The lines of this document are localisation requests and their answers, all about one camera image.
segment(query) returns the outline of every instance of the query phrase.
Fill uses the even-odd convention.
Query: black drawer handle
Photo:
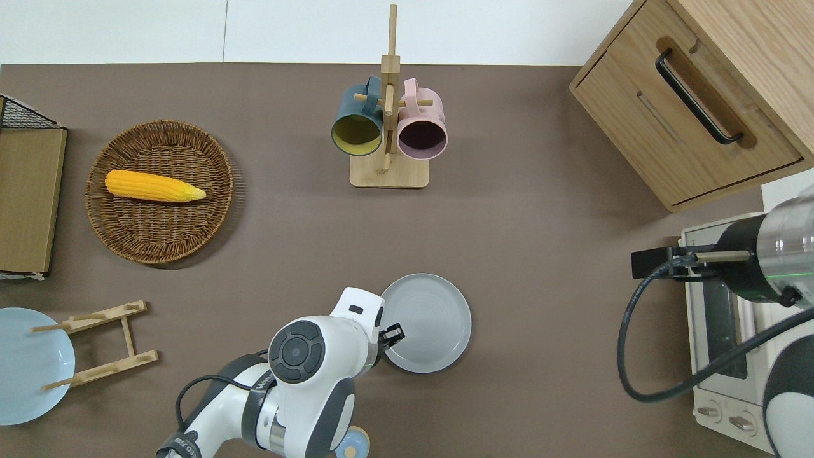
[[[668,85],[672,88],[673,92],[678,95],[678,98],[684,102],[684,105],[689,108],[691,112],[695,115],[695,118],[698,119],[698,122],[707,129],[707,132],[712,135],[712,138],[715,139],[716,142],[722,145],[728,145],[732,142],[737,142],[739,139],[743,137],[743,133],[735,134],[733,137],[727,136],[723,130],[718,127],[718,125],[712,120],[709,114],[704,111],[698,101],[693,97],[692,94],[681,84],[681,81],[678,81],[676,75],[673,75],[670,71],[670,68],[667,67],[667,63],[664,60],[667,58],[668,55],[672,52],[671,48],[668,48],[664,51],[658,59],[656,59],[656,70],[659,71],[659,75],[664,78],[664,81],[667,82]]]

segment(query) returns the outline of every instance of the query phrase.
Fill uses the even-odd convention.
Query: wooden mug holder
[[[130,333],[130,325],[127,322],[127,317],[145,310],[147,310],[147,304],[144,301],[136,301],[129,304],[124,304],[123,306],[116,306],[110,309],[90,313],[88,315],[74,315],[69,319],[64,320],[62,323],[31,328],[31,332],[63,329],[66,333],[73,334],[75,332],[80,332],[88,328],[99,326],[100,324],[105,324],[116,319],[120,319],[121,326],[125,331],[125,345],[127,346],[127,353],[129,357],[119,359],[118,361],[114,361],[112,363],[102,364],[101,366],[90,368],[82,372],[77,372],[73,375],[73,377],[44,385],[42,390],[51,390],[57,386],[68,384],[70,384],[71,387],[84,385],[89,381],[98,380],[118,372],[123,372],[143,364],[157,361],[158,351],[150,350],[136,355],[135,349],[133,348],[133,335]]]
[[[396,146],[398,107],[401,75],[401,57],[396,54],[396,5],[390,6],[390,37],[387,54],[382,56],[382,94],[379,104],[383,106],[382,144],[367,156],[352,156],[350,182],[355,187],[394,187],[420,189],[430,183],[430,161],[417,161],[399,154]],[[356,94],[357,100],[366,100]],[[431,100],[419,100],[419,106],[432,105]]]

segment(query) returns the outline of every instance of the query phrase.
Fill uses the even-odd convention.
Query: corn
[[[206,197],[206,192],[175,178],[129,170],[111,170],[104,180],[111,194],[160,202],[189,202]]]

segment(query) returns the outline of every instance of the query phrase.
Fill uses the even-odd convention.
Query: round woven tray
[[[112,195],[111,170],[132,170],[183,180],[206,191],[202,200],[153,202]],[[140,124],[99,153],[85,187],[94,232],[113,253],[143,264],[189,256],[215,235],[232,202],[232,169],[221,145],[180,121]]]

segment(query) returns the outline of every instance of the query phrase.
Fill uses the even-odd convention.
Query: pink mug
[[[447,126],[441,97],[432,89],[418,87],[415,78],[405,80],[405,106],[399,109],[396,132],[398,148],[407,157],[428,161],[447,147]],[[420,99],[432,100],[429,107],[419,107]]]

